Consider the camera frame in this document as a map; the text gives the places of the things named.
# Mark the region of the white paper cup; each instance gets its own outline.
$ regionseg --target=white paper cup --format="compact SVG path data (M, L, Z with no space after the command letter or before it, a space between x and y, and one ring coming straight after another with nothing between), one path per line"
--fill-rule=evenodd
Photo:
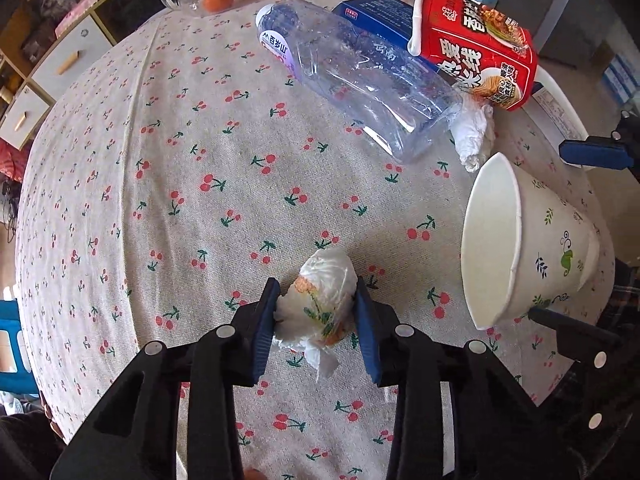
M466 304L478 330L567 300L591 277L599 254L593 223L503 154L480 169L461 250Z

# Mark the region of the empty plastic bottle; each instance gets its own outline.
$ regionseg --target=empty plastic bottle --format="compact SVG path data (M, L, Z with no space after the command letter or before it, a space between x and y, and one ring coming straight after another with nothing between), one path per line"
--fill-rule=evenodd
M260 42L302 84L325 97L400 162L449 128L460 96L406 50L304 0L263 7Z

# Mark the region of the white drawer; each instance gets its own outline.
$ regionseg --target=white drawer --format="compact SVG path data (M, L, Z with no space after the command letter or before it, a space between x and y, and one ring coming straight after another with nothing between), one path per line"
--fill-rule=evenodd
M4 121L0 126L0 138L20 150L47 110L49 110L49 105L30 86L26 85L16 96L11 108L9 108L4 117ZM26 114L26 118L16 130L15 128L20 123L22 114Z
M33 73L32 79L56 101L78 77L111 48L111 43L87 16L68 33ZM78 59L62 74L58 70L78 52Z

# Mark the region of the white paper tissue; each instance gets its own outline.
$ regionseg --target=white paper tissue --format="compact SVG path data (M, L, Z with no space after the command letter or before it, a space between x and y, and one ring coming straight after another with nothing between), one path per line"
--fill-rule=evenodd
M338 367L338 359L327 347L340 341L348 328L357 281L343 250L317 250L287 293L278 298L274 343L304 352L318 378L330 377Z
M494 146L494 109L484 98L458 90L462 109L449 120L460 162L469 172L482 166Z

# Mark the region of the wooden drawer handle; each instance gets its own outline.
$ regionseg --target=wooden drawer handle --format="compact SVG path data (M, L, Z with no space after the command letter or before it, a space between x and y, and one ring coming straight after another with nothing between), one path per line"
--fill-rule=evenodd
M26 120L27 120L27 112L22 112L20 119L18 119L18 122L15 123L14 132L17 132L20 129L20 127L24 124L24 121Z
M58 75L63 75L63 73L65 73L67 70L69 70L73 64L78 61L78 58L80 57L80 51L76 50L75 52L73 52L69 57L67 57L65 59L65 62L60 65L58 67Z

